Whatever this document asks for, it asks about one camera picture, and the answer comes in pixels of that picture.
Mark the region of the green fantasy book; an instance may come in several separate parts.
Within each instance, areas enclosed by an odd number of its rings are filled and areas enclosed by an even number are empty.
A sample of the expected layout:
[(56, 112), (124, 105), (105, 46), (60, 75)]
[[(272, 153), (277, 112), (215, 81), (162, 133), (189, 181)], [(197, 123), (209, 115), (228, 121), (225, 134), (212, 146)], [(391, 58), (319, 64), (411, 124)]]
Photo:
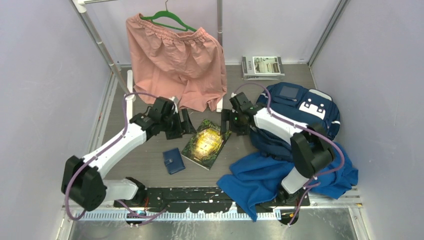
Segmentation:
[(226, 130), (221, 133), (221, 126), (204, 119), (187, 145), (181, 151), (181, 155), (200, 167), (210, 170), (221, 153), (232, 131)]

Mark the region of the navy blue backpack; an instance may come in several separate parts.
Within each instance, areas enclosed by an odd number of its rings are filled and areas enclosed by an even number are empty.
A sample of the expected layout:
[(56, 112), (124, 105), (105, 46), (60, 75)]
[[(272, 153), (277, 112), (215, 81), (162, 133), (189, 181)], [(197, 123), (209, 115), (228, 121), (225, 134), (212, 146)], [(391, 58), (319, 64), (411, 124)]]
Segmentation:
[[(256, 100), (257, 104), (267, 105), (270, 102), (273, 111), (297, 122), (308, 125), (320, 123), (331, 140), (339, 133), (341, 113), (328, 94), (288, 82), (276, 83), (266, 88), (271, 98), (264, 90)], [(273, 133), (255, 129), (250, 131), (249, 137), (252, 145), (262, 155), (278, 161), (293, 161), (290, 145)]]

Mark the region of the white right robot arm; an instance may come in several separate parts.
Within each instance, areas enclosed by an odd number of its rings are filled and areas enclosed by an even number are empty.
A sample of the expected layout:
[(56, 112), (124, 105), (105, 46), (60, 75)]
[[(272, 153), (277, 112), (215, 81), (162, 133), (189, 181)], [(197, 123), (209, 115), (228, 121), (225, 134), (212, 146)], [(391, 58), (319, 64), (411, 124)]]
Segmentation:
[(221, 115), (221, 132), (231, 130), (238, 135), (263, 130), (290, 145), (293, 169), (281, 181), (277, 198), (283, 205), (297, 199), (297, 191), (305, 188), (311, 179), (332, 163), (336, 157), (333, 142), (324, 134), (322, 126), (308, 125), (281, 115), (268, 106), (253, 104), (243, 92), (232, 93), (232, 108)]

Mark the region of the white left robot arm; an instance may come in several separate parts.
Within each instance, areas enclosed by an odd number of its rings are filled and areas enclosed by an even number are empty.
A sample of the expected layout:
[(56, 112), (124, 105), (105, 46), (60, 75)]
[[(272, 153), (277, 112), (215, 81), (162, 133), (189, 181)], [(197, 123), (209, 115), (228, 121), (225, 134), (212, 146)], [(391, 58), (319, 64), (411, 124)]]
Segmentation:
[(173, 140), (194, 134), (195, 129), (187, 109), (179, 110), (173, 100), (158, 97), (145, 113), (127, 120), (124, 128), (104, 145), (82, 158), (73, 155), (66, 161), (61, 184), (65, 199), (88, 212), (109, 201), (141, 206), (147, 197), (144, 184), (133, 177), (105, 177), (132, 150), (162, 132), (167, 140)]

